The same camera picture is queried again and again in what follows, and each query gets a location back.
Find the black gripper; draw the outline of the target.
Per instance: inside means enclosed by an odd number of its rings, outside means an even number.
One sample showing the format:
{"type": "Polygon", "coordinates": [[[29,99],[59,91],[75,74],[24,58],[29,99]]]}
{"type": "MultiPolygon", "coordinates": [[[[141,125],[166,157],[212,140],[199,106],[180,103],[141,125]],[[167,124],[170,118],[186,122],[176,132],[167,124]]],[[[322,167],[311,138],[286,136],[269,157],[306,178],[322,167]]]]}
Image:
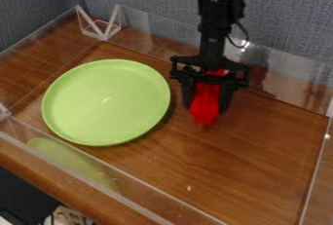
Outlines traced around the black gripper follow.
{"type": "Polygon", "coordinates": [[[250,66],[224,56],[218,59],[200,56],[172,56],[170,61],[168,77],[180,85],[183,106],[190,108],[196,83],[208,85],[223,83],[218,101],[219,113],[223,113],[228,108],[236,88],[248,86],[250,66]]]}

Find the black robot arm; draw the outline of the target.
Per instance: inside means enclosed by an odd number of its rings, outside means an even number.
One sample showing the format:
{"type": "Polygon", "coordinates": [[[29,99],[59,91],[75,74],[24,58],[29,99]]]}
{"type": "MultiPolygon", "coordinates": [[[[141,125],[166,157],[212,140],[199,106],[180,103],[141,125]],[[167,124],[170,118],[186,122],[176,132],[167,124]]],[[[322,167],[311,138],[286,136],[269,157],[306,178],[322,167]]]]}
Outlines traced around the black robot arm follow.
{"type": "Polygon", "coordinates": [[[230,38],[231,25],[248,32],[239,19],[244,16],[244,0],[198,0],[200,22],[199,52],[192,56],[172,56],[168,77],[178,81],[186,108],[195,103],[195,91],[200,84],[218,88],[216,113],[230,106],[234,92],[248,86],[250,67],[224,56],[224,42],[230,38]]]}

